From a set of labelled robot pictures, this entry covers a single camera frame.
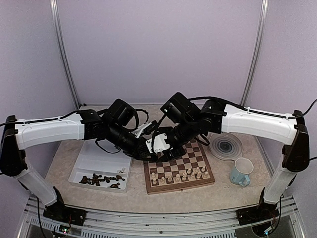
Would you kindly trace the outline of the white chess queen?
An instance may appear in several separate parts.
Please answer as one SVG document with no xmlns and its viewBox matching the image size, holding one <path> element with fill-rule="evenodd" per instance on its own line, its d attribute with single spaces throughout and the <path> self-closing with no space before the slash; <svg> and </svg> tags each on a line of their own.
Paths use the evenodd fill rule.
<svg viewBox="0 0 317 238">
<path fill-rule="evenodd" d="M 187 172 L 186 171 L 183 172 L 181 179 L 182 179 L 182 181 L 186 181 L 186 179 L 187 179 Z"/>
</svg>

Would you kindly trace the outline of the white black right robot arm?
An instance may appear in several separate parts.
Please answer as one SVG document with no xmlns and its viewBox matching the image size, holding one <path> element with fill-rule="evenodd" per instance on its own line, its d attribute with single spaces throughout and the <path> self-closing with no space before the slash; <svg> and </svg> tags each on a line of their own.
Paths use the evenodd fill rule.
<svg viewBox="0 0 317 238">
<path fill-rule="evenodd" d="M 155 131 L 150 148 L 163 152 L 168 160 L 183 154 L 181 147 L 198 135 L 208 133 L 233 133 L 256 137 L 268 142 L 274 149 L 280 149 L 277 167 L 267 187 L 260 196 L 259 204 L 253 209 L 258 220 L 264 220 L 272 213 L 281 195 L 298 172 L 310 163 L 310 142 L 304 113 L 272 113 L 246 108 L 226 99 L 202 96 L 198 107 L 195 98 L 186 98 L 175 93 L 161 107 L 161 111 L 176 127 L 167 132 Z"/>
</svg>

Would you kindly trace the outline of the white chess king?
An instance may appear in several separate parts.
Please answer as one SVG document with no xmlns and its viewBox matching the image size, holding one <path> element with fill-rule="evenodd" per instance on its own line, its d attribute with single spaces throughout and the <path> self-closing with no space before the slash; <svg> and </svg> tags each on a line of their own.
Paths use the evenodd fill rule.
<svg viewBox="0 0 317 238">
<path fill-rule="evenodd" d="M 175 181 L 175 183 L 181 182 L 180 174 L 176 174 L 174 181 Z"/>
</svg>

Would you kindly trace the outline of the white plastic divided tray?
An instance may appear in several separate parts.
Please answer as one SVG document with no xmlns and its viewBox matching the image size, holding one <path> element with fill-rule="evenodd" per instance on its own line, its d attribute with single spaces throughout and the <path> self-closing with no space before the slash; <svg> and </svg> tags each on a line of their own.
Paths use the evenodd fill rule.
<svg viewBox="0 0 317 238">
<path fill-rule="evenodd" d="M 123 152 L 119 152 L 114 145 L 106 140 L 95 144 L 94 140 L 85 141 L 80 153 L 77 157 L 75 165 L 72 169 L 68 181 L 71 185 L 102 190 L 108 192 L 126 193 L 127 184 L 130 175 L 132 158 L 126 156 Z M 118 173 L 117 170 L 125 167 L 126 173 Z M 92 186 L 87 184 L 79 184 L 84 175 L 91 178 L 93 173 L 102 176 L 115 177 L 121 175 L 125 181 L 120 182 L 120 189 L 108 188 L 111 184 L 116 183 L 111 181 L 110 184 L 101 182 L 101 186 Z"/>
</svg>

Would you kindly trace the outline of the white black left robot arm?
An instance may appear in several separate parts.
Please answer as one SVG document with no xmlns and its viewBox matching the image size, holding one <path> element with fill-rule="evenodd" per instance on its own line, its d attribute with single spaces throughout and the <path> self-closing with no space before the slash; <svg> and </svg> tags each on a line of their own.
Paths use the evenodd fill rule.
<svg viewBox="0 0 317 238">
<path fill-rule="evenodd" d="M 15 178 L 58 220 L 69 216 L 58 188 L 45 181 L 58 146 L 63 141 L 107 140 L 132 158 L 144 158 L 146 148 L 142 134 L 152 126 L 148 120 L 140 123 L 139 113 L 127 102 L 117 99 L 103 110 L 81 109 L 66 115 L 18 119 L 9 115 L 0 126 L 3 128 L 0 143 L 0 170 Z"/>
</svg>

